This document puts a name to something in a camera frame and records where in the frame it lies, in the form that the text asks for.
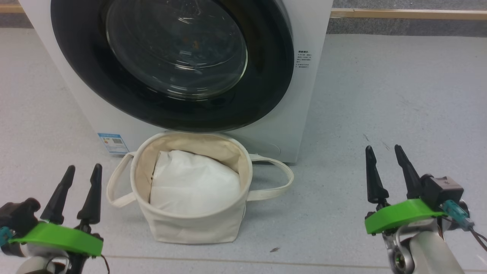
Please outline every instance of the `washing machine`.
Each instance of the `washing machine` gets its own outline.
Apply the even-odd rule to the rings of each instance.
[[[165,130],[219,132],[284,162],[298,157],[332,2],[20,0],[109,153]]]

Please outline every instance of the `basket handle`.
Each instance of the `basket handle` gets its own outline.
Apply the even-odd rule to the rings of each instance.
[[[107,200],[114,207],[118,207],[118,208],[124,207],[132,203],[133,201],[135,201],[135,195],[133,194],[133,192],[130,192],[129,194],[117,199],[114,199],[113,197],[115,195],[115,188],[118,186],[118,183],[120,182],[118,179],[120,178],[120,175],[122,175],[122,172],[127,167],[129,161],[134,157],[134,155],[135,152],[129,152],[125,154],[125,156],[122,158],[118,166],[113,171],[112,176],[110,176],[110,180],[108,181]]]
[[[289,189],[291,184],[293,183],[294,173],[284,163],[277,161],[275,159],[272,159],[272,158],[262,157],[262,156],[257,155],[257,154],[251,154],[250,160],[252,162],[264,161],[264,162],[270,162],[270,163],[274,164],[275,166],[280,168],[284,173],[286,173],[288,182],[286,185],[281,186],[281,187],[249,191],[248,196],[247,196],[247,201],[261,201],[261,200],[267,200],[267,199],[279,197],[279,196],[283,195]]]

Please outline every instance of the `instruction label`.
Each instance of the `instruction label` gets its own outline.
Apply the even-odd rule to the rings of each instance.
[[[126,154],[129,152],[129,149],[119,134],[98,133],[98,136],[100,136],[101,141],[109,153]]]
[[[311,63],[311,53],[307,50],[298,50],[296,55],[296,64],[294,65],[295,68],[307,68]]]

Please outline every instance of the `gray floor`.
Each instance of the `gray floor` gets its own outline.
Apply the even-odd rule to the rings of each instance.
[[[119,158],[99,138],[34,30],[0,29],[0,201],[33,196],[45,205],[66,167],[76,166],[65,225],[77,224],[95,163],[105,186]],[[328,35],[296,180],[284,196],[247,206],[239,237],[218,245],[153,241],[137,205],[102,199],[94,232],[113,273],[386,274],[379,236],[366,235],[364,149],[372,145],[390,202],[406,198],[393,146],[418,173],[449,175],[465,187],[476,228],[487,233],[487,52],[484,38]],[[256,166],[252,188],[281,174]],[[447,232],[464,269],[487,272],[487,254],[470,234]],[[271,249],[280,247],[271,253]],[[0,256],[2,273],[20,259]],[[101,259],[85,273],[104,273]]]

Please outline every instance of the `blue connector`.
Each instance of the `blue connector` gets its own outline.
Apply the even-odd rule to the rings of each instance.
[[[470,231],[475,225],[469,215],[454,201],[447,200],[441,207],[443,211],[455,220],[464,231]]]
[[[8,243],[8,240],[10,240],[13,236],[14,235],[8,227],[4,226],[0,228],[0,246]]]

